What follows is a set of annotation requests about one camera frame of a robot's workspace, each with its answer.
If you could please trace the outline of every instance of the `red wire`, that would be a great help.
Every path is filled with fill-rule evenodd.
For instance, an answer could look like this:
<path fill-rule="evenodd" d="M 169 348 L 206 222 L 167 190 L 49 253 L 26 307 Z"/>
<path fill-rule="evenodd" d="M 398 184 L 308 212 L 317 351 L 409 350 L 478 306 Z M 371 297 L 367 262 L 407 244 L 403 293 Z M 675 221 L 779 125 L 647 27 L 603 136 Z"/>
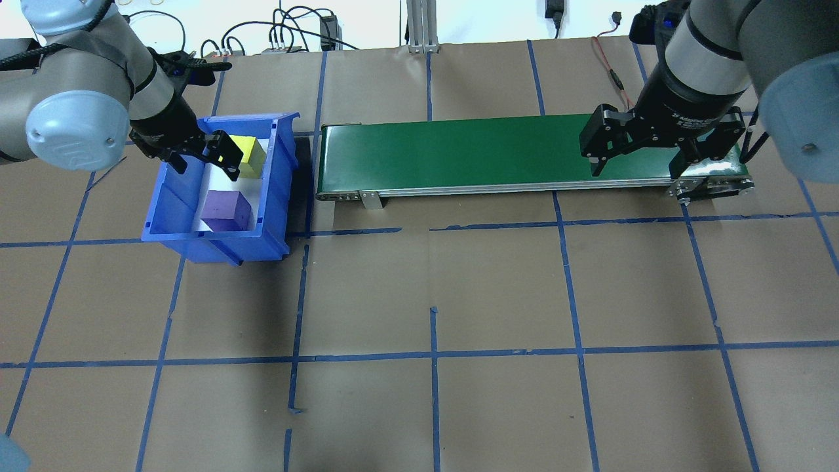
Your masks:
<path fill-rule="evenodd" d="M 611 64 L 609 64 L 609 59 L 607 59 L 607 57 L 606 57 L 606 53 L 603 51 L 603 46 L 601 46 L 601 45 L 600 45 L 600 40 L 598 39 L 598 37 L 599 37 L 601 34 L 612 33 L 612 32 L 614 32 L 616 29 L 618 29 L 618 27 L 617 27 L 617 26 L 616 26 L 614 29 L 611 29 L 611 30 L 609 30 L 609 31 L 603 31 L 602 33 L 598 34 L 597 36 L 592 36 L 592 37 L 591 37 L 592 39 L 594 39 L 594 44 L 596 44 L 596 45 L 597 45 L 597 48 L 600 50 L 600 55 L 603 57 L 603 61 L 606 63 L 606 68 L 607 68 L 608 70 L 610 70 L 610 71 L 612 70 L 612 65 L 611 65 Z M 635 107 L 635 103 L 633 103 L 632 99 L 630 99 L 630 98 L 629 98 L 629 95 L 627 94 L 627 91 L 626 91 L 626 90 L 621 90 L 621 93 L 623 94 L 623 97 L 627 99 L 627 105 L 628 105 L 628 107 L 629 107 L 629 108 L 634 108 L 634 107 Z"/>

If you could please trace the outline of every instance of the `conveyor belt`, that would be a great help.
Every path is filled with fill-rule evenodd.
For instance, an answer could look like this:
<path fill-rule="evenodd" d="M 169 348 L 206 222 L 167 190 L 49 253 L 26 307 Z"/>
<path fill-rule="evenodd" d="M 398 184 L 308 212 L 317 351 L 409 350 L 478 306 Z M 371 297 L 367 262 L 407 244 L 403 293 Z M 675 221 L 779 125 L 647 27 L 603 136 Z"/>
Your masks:
<path fill-rule="evenodd" d="M 610 161 L 598 178 L 580 156 L 588 115 L 325 126 L 317 197 L 411 197 L 506 191 L 669 186 L 676 149 L 640 149 Z M 747 180 L 736 150 L 683 179 Z"/>

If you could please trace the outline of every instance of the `floor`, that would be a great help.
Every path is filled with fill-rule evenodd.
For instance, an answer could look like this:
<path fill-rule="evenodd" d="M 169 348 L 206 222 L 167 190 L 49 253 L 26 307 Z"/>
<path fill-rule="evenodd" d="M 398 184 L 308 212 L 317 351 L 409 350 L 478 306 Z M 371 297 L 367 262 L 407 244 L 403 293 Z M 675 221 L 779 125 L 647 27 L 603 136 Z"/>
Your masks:
<path fill-rule="evenodd" d="M 654 51 L 603 44 L 636 97 Z M 309 198 L 322 124 L 589 113 L 619 100 L 591 43 L 239 58 L 186 96 L 300 111 L 291 254 L 140 242 L 158 164 L 132 146 L 102 180 L 3 167 L 0 425 L 33 472 L 839 470 L 839 187 L 773 145 L 754 194 L 689 207 L 627 189 L 366 211 Z"/>

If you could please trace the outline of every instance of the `yellow cube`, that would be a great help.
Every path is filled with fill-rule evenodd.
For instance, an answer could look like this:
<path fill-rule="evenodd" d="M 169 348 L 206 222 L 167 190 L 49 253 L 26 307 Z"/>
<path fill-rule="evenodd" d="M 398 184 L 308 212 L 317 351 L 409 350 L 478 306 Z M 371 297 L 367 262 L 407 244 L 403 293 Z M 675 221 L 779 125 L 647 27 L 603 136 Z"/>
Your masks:
<path fill-rule="evenodd" d="M 234 136 L 231 139 L 242 150 L 242 163 L 239 165 L 239 176 L 245 179 L 259 179 L 265 165 L 265 151 L 253 136 Z"/>

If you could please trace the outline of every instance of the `blue tape line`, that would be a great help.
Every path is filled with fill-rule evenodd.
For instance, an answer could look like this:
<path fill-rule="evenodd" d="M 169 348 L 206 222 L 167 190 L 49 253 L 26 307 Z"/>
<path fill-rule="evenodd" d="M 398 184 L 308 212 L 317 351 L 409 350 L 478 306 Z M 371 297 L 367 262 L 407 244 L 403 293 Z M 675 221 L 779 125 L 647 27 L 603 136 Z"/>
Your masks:
<path fill-rule="evenodd" d="M 74 246 L 104 246 L 108 244 L 142 244 L 140 238 L 129 239 L 88 239 L 84 241 L 73 241 Z"/>
<path fill-rule="evenodd" d="M 634 354 L 634 353 L 681 353 L 716 351 L 719 344 L 676 344 L 672 346 L 624 346 L 606 348 L 585 348 L 586 354 Z"/>
<path fill-rule="evenodd" d="M 439 351 L 437 357 L 513 357 L 527 355 L 569 355 L 576 354 L 575 348 L 556 349 L 478 349 L 471 351 Z"/>
<path fill-rule="evenodd" d="M 431 432 L 434 471 L 440 472 L 440 381 L 437 375 L 437 307 L 431 307 Z"/>
<path fill-rule="evenodd" d="M 434 106 L 431 102 L 431 53 L 425 53 L 425 121 L 434 119 Z"/>
<path fill-rule="evenodd" d="M 818 349 L 839 347 L 839 339 L 816 341 L 763 341 L 755 343 L 725 344 L 728 350 L 760 349 Z M 635 353 L 676 353 L 695 351 L 714 351 L 719 344 L 675 344 L 661 346 L 606 346 L 583 348 L 585 354 L 635 354 Z M 299 362 L 365 362 L 372 360 L 431 359 L 437 358 L 476 358 L 476 357 L 515 357 L 541 355 L 574 355 L 576 348 L 547 349 L 477 349 L 437 351 L 435 353 L 412 351 L 381 354 L 330 354 L 300 356 Z M 229 364 L 291 364 L 293 356 L 266 357 L 231 357 L 209 359 L 167 359 L 164 365 L 229 365 Z M 25 369 L 26 362 L 3 362 L 0 369 Z M 115 360 L 64 360 L 40 361 L 33 364 L 34 369 L 61 369 L 82 367 L 149 367 L 157 365 L 154 359 L 115 359 Z"/>
<path fill-rule="evenodd" d="M 839 339 L 826 341 L 769 341 L 763 343 L 726 344 L 726 349 L 800 349 L 800 348 L 836 348 Z"/>
<path fill-rule="evenodd" d="M 222 62 L 227 62 L 227 58 L 221 60 Z M 210 116 L 216 116 L 216 112 L 218 112 L 218 102 L 221 100 L 221 86 L 224 85 L 224 76 L 227 74 L 227 71 L 221 71 L 218 75 L 218 87 L 216 87 L 216 98 L 213 99 L 212 103 L 212 112 L 210 112 Z"/>
<path fill-rule="evenodd" d="M 742 220 L 761 220 L 761 219 L 783 219 L 783 218 L 813 218 L 811 213 L 795 213 L 791 215 L 779 215 L 771 213 L 759 213 L 756 215 L 711 215 L 705 217 L 690 217 L 693 222 L 705 221 L 742 221 Z"/>
<path fill-rule="evenodd" d="M 61 360 L 52 362 L 36 362 L 35 369 L 66 369 L 76 367 L 149 367 L 157 365 L 154 359 L 126 359 L 126 360 Z"/>
<path fill-rule="evenodd" d="M 157 401 L 160 376 L 163 374 L 163 367 L 166 360 L 166 348 L 169 346 L 169 335 L 172 332 L 172 313 L 175 312 L 175 306 L 178 302 L 180 283 L 184 277 L 185 265 L 186 257 L 180 256 L 178 271 L 175 273 L 175 283 L 172 286 L 172 299 L 169 302 L 169 315 L 166 317 L 166 327 L 163 331 L 163 338 L 160 340 L 160 351 L 158 352 L 158 358 L 154 369 L 154 380 L 152 381 L 152 391 L 149 396 L 149 407 L 146 410 L 146 419 L 143 423 L 143 435 L 140 437 L 140 448 L 137 453 L 137 468 L 135 469 L 136 472 L 143 470 L 143 461 L 146 456 L 146 444 L 149 441 L 149 429 L 151 428 L 152 416 L 154 415 L 154 403 Z"/>
<path fill-rule="evenodd" d="M 647 81 L 647 68 L 644 67 L 644 61 L 641 60 L 641 50 L 638 49 L 638 45 L 632 43 L 632 47 L 635 50 L 635 60 L 638 61 L 638 68 L 641 70 L 641 78 L 644 79 L 644 82 Z"/>
<path fill-rule="evenodd" d="M 580 318 L 577 316 L 576 298 L 574 296 L 574 281 L 571 278 L 571 262 L 568 258 L 568 245 L 565 238 L 565 222 L 562 219 L 560 201 L 553 192 L 554 211 L 556 212 L 556 227 L 560 230 L 560 252 L 562 253 L 562 268 L 565 271 L 565 288 L 568 290 L 568 305 L 571 309 L 571 325 L 574 328 L 574 349 L 577 356 L 577 369 L 580 373 L 580 388 L 582 390 L 582 407 L 586 414 L 586 430 L 588 431 L 588 446 L 591 451 L 591 467 L 594 472 L 600 471 L 600 460 L 597 457 L 597 441 L 594 436 L 594 420 L 591 416 L 591 399 L 588 394 L 588 377 L 586 376 L 585 350 L 582 347 Z"/>
<path fill-rule="evenodd" d="M 91 172 L 91 176 L 87 179 L 87 187 L 91 186 L 93 182 L 94 173 Z M 41 324 L 38 328 L 38 335 L 35 337 L 34 345 L 32 346 L 32 352 L 29 355 L 29 362 L 27 363 L 26 370 L 23 373 L 23 380 L 20 382 L 20 389 L 18 390 L 18 396 L 15 398 L 14 407 L 12 408 L 12 414 L 9 416 L 8 423 L 6 425 L 6 436 L 12 435 L 12 430 L 14 429 L 14 422 L 18 419 L 18 413 L 20 412 L 20 405 L 23 402 L 23 395 L 26 393 L 26 387 L 29 384 L 29 376 L 32 375 L 32 369 L 34 367 L 35 358 L 38 357 L 38 351 L 41 347 L 41 341 L 44 340 L 44 332 L 47 328 L 47 323 L 50 321 L 50 314 L 52 314 L 53 305 L 55 304 L 55 298 L 58 296 L 58 289 L 61 285 L 61 279 L 64 277 L 64 271 L 67 268 L 67 261 L 70 259 L 70 251 L 73 249 L 73 241 L 76 239 L 76 233 L 79 231 L 79 225 L 81 224 L 81 216 L 85 212 L 85 206 L 87 205 L 87 198 L 90 196 L 90 192 L 85 191 L 85 193 L 81 196 L 81 203 L 79 203 L 79 211 L 76 213 L 76 220 L 73 222 L 73 229 L 70 232 L 70 239 L 67 241 L 67 247 L 64 251 L 64 257 L 61 259 L 61 265 L 58 269 L 58 275 L 55 276 L 55 283 L 53 284 L 52 292 L 50 293 L 50 300 L 47 302 L 47 307 L 44 310 L 44 317 L 41 318 Z"/>
<path fill-rule="evenodd" d="M 315 130 L 312 132 L 312 154 L 310 163 L 312 166 L 312 175 L 309 183 L 309 196 L 306 198 L 306 220 L 305 231 L 311 233 L 312 231 L 312 214 L 315 212 L 315 169 L 317 168 L 317 147 L 320 143 L 320 112 L 323 108 L 323 87 L 326 83 L 326 58 L 329 57 L 329 52 L 324 51 L 320 58 L 320 78 L 317 86 L 317 104 L 315 106 Z"/>
<path fill-rule="evenodd" d="M 365 362 L 369 360 L 430 359 L 432 357 L 431 352 L 424 351 L 384 354 L 301 355 L 300 362 Z"/>
<path fill-rule="evenodd" d="M 297 295 L 297 321 L 294 324 L 294 349 L 291 353 L 294 361 L 291 364 L 291 378 L 289 379 L 289 409 L 294 408 L 297 397 L 297 369 L 300 365 L 300 337 L 303 333 L 303 310 L 306 299 L 306 278 L 309 267 L 309 245 L 303 248 L 303 264 L 300 268 L 300 291 Z"/>
<path fill-rule="evenodd" d="M 164 365 L 238 365 L 238 364 L 291 364 L 291 356 L 220 357 L 208 359 L 167 359 Z"/>
<path fill-rule="evenodd" d="M 468 231 L 472 229 L 515 229 L 515 228 L 553 228 L 556 226 L 555 221 L 541 221 L 533 223 L 481 223 L 481 224 L 467 224 L 461 226 L 453 224 L 445 228 L 432 228 L 429 231 Z"/>
<path fill-rule="evenodd" d="M 69 241 L 44 241 L 39 243 L 0 243 L 0 249 L 6 248 L 46 248 L 51 246 L 66 246 Z"/>
<path fill-rule="evenodd" d="M 175 275 L 175 288 L 172 289 L 172 299 L 169 302 L 169 317 L 172 317 L 172 313 L 175 312 L 175 307 L 178 304 L 178 294 L 180 294 L 180 282 L 184 278 L 184 266 L 186 265 L 186 257 L 180 256 L 180 262 L 178 264 L 178 272 Z"/>
<path fill-rule="evenodd" d="M 542 84 L 539 82 L 539 68 L 536 67 L 536 54 L 533 52 L 533 41 L 527 40 L 527 51 L 530 53 L 530 67 L 533 68 L 533 80 L 536 82 L 536 98 L 539 100 L 539 115 L 545 115 L 545 101 L 542 99 Z"/>
<path fill-rule="evenodd" d="M 285 430 L 285 442 L 283 443 L 283 472 L 289 472 L 291 463 L 291 428 Z"/>
<path fill-rule="evenodd" d="M 821 221 L 821 216 L 819 215 L 818 210 L 816 210 L 816 203 L 813 202 L 813 197 L 810 195 L 810 190 L 807 189 L 807 185 L 804 183 L 804 181 L 799 179 L 798 185 L 801 187 L 801 192 L 804 193 L 804 198 L 807 200 L 807 205 L 810 206 L 810 211 L 812 212 L 811 216 L 816 219 L 816 225 L 819 227 L 819 233 L 821 233 L 821 238 L 825 241 L 827 253 L 831 256 L 831 261 L 833 262 L 833 269 L 836 271 L 836 274 L 839 275 L 839 260 L 836 258 L 836 251 L 833 249 L 833 243 L 831 243 L 831 238 L 827 235 L 825 224 Z"/>
<path fill-rule="evenodd" d="M 563 222 L 564 226 L 588 226 L 595 224 L 638 224 L 638 223 L 681 223 L 683 217 L 658 217 L 658 218 L 619 218 L 619 219 L 589 219 L 572 220 Z"/>
<path fill-rule="evenodd" d="M 334 231 L 311 231 L 302 233 L 306 236 L 351 236 L 355 234 L 389 234 L 398 233 L 402 228 L 370 228 L 370 229 L 338 229 Z"/>
<path fill-rule="evenodd" d="M 711 294 L 711 285 L 708 283 L 708 275 L 705 271 L 705 264 L 702 262 L 702 254 L 699 250 L 699 244 L 696 242 L 696 233 L 693 230 L 693 223 L 690 220 L 690 214 L 687 211 L 687 207 L 682 206 L 681 208 L 682 214 L 685 217 L 685 226 L 687 227 L 688 237 L 690 238 L 690 245 L 693 248 L 694 259 L 696 259 L 696 268 L 699 270 L 699 277 L 702 281 L 702 290 L 705 292 L 705 298 L 708 303 L 708 311 L 711 313 L 711 321 L 714 326 L 714 332 L 717 334 L 717 343 L 719 344 L 720 354 L 722 355 L 722 364 L 726 370 L 728 386 L 731 388 L 732 399 L 734 400 L 734 409 L 737 411 L 737 419 L 740 422 L 740 430 L 743 433 L 743 441 L 746 443 L 748 460 L 752 465 L 752 471 L 759 472 L 760 466 L 758 465 L 758 457 L 754 453 L 752 435 L 748 431 L 746 415 L 743 412 L 743 404 L 740 402 L 740 393 L 737 390 L 737 382 L 734 380 L 734 370 L 732 369 L 731 360 L 728 358 L 726 341 L 722 336 L 722 329 L 719 326 L 717 306 L 715 305 L 714 297 Z"/>
<path fill-rule="evenodd" d="M 166 358 L 166 346 L 169 344 L 169 333 L 172 330 L 172 317 L 166 318 L 166 328 L 163 331 L 163 340 L 160 342 L 157 367 L 154 369 L 154 380 L 152 381 L 152 393 L 149 397 L 149 407 L 146 409 L 146 419 L 143 423 L 143 435 L 140 437 L 140 449 L 137 453 L 137 467 L 135 472 L 143 470 L 143 461 L 146 457 L 146 445 L 149 443 L 149 429 L 152 426 L 154 415 L 154 403 L 157 401 L 157 392 L 160 387 L 160 376 L 163 374 L 164 360 Z"/>
<path fill-rule="evenodd" d="M 120 165 L 120 164 L 122 164 L 123 162 L 125 162 L 125 159 L 128 159 L 128 156 L 123 156 L 123 158 L 122 158 L 122 159 L 120 159 L 120 160 L 119 160 L 116 164 L 112 165 L 110 169 L 106 170 L 106 171 L 105 171 L 105 173 L 104 173 L 104 174 L 102 174 L 102 177 L 99 177 L 98 179 L 96 179 L 96 181 L 95 181 L 95 182 L 93 182 L 92 184 L 90 184 L 90 186 L 89 186 L 89 187 L 87 187 L 87 191 L 91 191 L 91 190 L 93 190 L 93 187 L 95 187 L 95 186 L 99 185 L 99 182 L 101 182 L 101 181 L 102 181 L 102 179 L 104 179 L 105 177 L 107 177 L 107 176 L 108 176 L 108 174 L 110 174 L 112 170 L 116 169 L 118 165 Z"/>

